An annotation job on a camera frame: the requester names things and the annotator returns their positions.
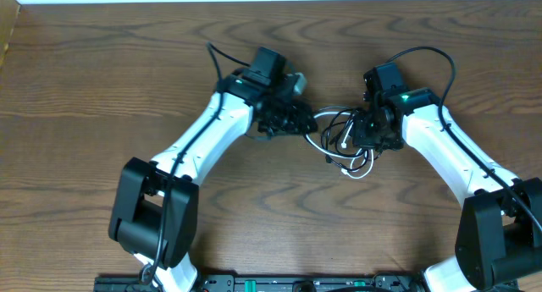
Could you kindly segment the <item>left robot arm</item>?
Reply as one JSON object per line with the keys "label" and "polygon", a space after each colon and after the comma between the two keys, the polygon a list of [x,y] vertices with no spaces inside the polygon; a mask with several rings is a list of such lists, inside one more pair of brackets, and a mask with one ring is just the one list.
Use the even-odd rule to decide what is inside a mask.
{"label": "left robot arm", "polygon": [[298,98],[307,79],[283,55],[259,47],[250,63],[238,64],[230,74],[216,72],[209,104],[178,140],[150,161],[133,157],[124,165],[108,235],[142,268],[113,289],[192,290],[199,188],[216,162],[254,124],[268,140],[317,130],[310,105]]}

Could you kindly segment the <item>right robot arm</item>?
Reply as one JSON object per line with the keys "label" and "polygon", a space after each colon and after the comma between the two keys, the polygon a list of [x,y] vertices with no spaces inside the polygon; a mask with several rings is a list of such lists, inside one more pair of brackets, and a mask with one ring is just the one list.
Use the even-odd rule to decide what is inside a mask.
{"label": "right robot arm", "polygon": [[462,208],[452,257],[422,273],[427,291],[490,290],[541,270],[541,180],[520,179],[484,153],[429,88],[411,90],[393,62],[363,76],[369,109],[357,115],[354,146],[410,146]]}

